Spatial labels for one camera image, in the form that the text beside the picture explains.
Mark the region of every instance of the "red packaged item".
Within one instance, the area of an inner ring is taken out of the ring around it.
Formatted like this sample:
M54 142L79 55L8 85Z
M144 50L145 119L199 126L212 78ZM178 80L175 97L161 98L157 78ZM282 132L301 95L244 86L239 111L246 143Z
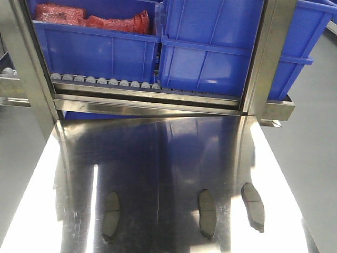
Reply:
M65 25L80 25L78 18L67 18L66 14L63 12L59 13L42 13L38 17L39 21L45 21L56 24L65 24Z
M114 18L106 20L104 18L90 16L87 24L87 26L90 27L140 34L148 34L149 25L150 19L146 10L135 15L133 18L125 20L118 20Z
M83 20L86 16L86 10L82 8L69 7L52 3L38 4L36 6L35 10L36 20L51 22L46 20L48 17L48 15L46 15L47 13L53 14L64 13L65 19L69 21L69 24L76 23L76 21L78 22L78 20Z
M48 3L38 4L35 15L38 21L149 34L150 19L146 10L124 20L114 18L106 20L96 16L90 16L85 20L85 9Z

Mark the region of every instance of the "blue plastic bin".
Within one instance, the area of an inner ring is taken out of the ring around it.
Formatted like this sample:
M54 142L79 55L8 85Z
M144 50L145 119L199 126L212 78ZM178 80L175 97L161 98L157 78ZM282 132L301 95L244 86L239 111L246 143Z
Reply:
M311 65L313 59L282 56L270 89L268 99L284 100L288 91L305 65Z
M34 17L37 4L27 1ZM87 16L130 18L147 10L153 35L33 21L51 72L150 82L160 43L159 4L142 0L52 0L85 8Z
M264 0L170 0L165 33L173 40L252 49Z
M337 5L331 1L299 0L282 54L307 58L335 14Z
M334 4L337 4L337 0L331 0ZM337 14L335 14L332 18L332 21L337 24Z
M159 79L169 89L241 96L251 51L171 40L162 35ZM281 57L270 99L282 100L312 59Z

